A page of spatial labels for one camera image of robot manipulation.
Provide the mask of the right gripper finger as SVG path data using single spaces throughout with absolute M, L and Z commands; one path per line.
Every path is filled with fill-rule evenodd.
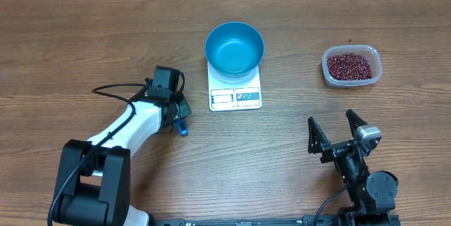
M 352 137 L 362 138 L 362 126 L 367 125 L 367 122 L 362 120 L 352 109 L 347 110 L 345 115 L 350 125 Z
M 327 136 L 322 131 L 321 127 L 313 117 L 310 117 L 308 119 L 308 128 L 309 128 L 308 152 L 322 153 L 325 147 L 330 145 Z

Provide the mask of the orange scoop with blue handle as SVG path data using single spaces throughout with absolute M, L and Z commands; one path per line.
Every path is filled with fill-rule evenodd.
M 186 137 L 189 134 L 187 123 L 185 122 L 184 119 L 177 120 L 175 122 L 175 124 L 176 124 L 176 126 L 178 128 L 178 131 L 179 131 L 179 134 L 180 134 L 181 137 Z

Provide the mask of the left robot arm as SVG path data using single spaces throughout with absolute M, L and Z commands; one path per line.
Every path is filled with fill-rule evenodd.
M 131 159 L 154 134 L 188 134 L 191 110 L 184 74 L 156 66 L 154 76 L 124 99 L 126 110 L 104 131 L 63 147 L 47 223 L 53 225 L 155 225 L 154 216 L 130 204 Z

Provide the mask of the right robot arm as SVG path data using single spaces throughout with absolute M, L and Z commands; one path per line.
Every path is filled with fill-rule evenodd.
M 330 196 L 313 216 L 304 216 L 305 225 L 399 225 L 395 209 L 399 181 L 388 171 L 369 172 L 364 158 L 378 146 L 382 134 L 378 127 L 362 120 L 353 110 L 346 112 L 351 139 L 332 144 L 313 117 L 308 119 L 309 153 L 321 154 L 322 163 L 332 162 L 344 187 Z M 324 208 L 347 192 L 351 206 L 339 208 L 335 215 L 322 215 Z

